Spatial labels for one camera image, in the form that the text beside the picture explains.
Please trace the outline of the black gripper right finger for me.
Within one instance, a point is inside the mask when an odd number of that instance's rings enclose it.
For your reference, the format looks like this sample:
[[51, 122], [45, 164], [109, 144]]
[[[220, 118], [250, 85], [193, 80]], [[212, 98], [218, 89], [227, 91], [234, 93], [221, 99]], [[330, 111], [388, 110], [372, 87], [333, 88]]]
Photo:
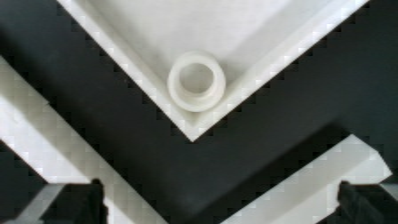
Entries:
[[337, 202], [330, 224], [398, 224], [398, 183], [342, 182]]

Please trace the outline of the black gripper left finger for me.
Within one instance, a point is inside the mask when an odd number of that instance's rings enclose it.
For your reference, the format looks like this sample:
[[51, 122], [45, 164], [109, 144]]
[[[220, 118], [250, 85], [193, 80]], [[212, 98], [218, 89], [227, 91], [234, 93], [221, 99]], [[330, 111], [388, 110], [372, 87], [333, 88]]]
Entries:
[[108, 224], [104, 186], [97, 179], [88, 183], [47, 184], [12, 224]]

